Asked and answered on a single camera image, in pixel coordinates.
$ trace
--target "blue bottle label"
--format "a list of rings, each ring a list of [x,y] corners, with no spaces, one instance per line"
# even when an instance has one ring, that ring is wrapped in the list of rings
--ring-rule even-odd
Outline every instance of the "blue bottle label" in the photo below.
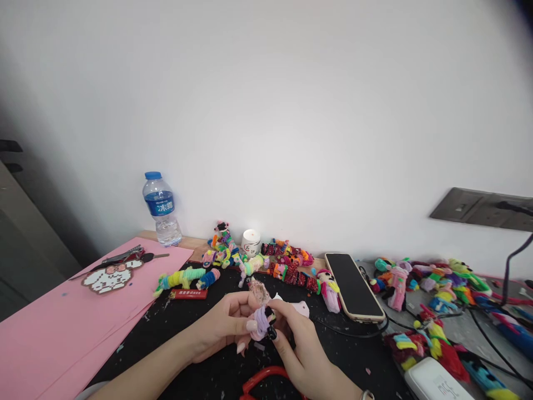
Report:
[[[150,197],[154,196],[148,196],[145,197],[146,204],[148,205],[148,209],[150,210],[150,214],[152,214],[155,217],[161,217],[170,214],[174,211],[174,196],[170,194],[169,196],[165,198],[158,198],[158,199],[152,199]]]

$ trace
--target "wrist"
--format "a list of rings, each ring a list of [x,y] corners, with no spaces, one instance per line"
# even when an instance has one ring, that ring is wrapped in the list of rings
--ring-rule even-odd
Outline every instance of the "wrist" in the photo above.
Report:
[[[335,393],[335,398],[353,399],[359,400],[363,391],[348,378],[339,367],[333,365],[336,379],[333,381],[334,389],[332,393]]]
[[[192,363],[192,360],[199,352],[197,341],[189,328],[184,329],[174,336],[172,343],[172,352],[181,365],[180,371]]]

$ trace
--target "wall socket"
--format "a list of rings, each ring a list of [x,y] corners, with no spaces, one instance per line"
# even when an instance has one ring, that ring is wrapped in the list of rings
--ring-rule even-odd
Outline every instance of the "wall socket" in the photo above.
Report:
[[[502,201],[533,209],[533,199],[530,197],[452,188],[430,217],[533,232],[533,218],[526,214],[496,208],[496,205]]]

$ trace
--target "black table mat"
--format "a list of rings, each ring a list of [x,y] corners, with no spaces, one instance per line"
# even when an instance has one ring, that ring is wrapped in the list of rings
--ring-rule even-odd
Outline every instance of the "black table mat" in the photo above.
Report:
[[[200,267],[199,263],[187,263]],[[319,319],[335,329],[352,334],[366,334],[376,330],[375,326],[349,321],[343,314],[328,312],[321,296],[303,288],[287,285],[271,276],[256,273],[272,297],[276,292],[283,300],[300,302],[305,300],[313,319]],[[247,290],[245,284],[239,289],[240,272],[234,269],[222,271],[220,279],[209,288],[206,300],[168,300],[170,291],[163,294],[135,325],[123,342],[123,348],[114,352],[90,385],[109,381],[124,372],[144,356],[187,328],[212,308],[226,293]],[[390,351],[383,345],[381,337],[356,339],[333,332],[315,322],[320,343],[328,358],[353,382],[363,389],[370,389],[377,399],[412,399]],[[250,343],[246,357],[237,355],[236,345],[227,346],[201,364],[193,364],[182,371],[162,393],[160,399],[236,399],[242,385],[261,369],[283,363],[268,339],[261,343],[265,350],[259,350]],[[272,376],[257,385],[251,394],[257,399],[298,399],[294,386],[285,378]]]

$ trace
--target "bottle cap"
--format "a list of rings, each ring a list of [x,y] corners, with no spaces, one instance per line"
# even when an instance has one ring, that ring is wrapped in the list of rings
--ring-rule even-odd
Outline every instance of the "bottle cap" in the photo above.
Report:
[[[144,177],[149,181],[152,181],[154,179],[161,179],[161,173],[157,171],[145,172]]]

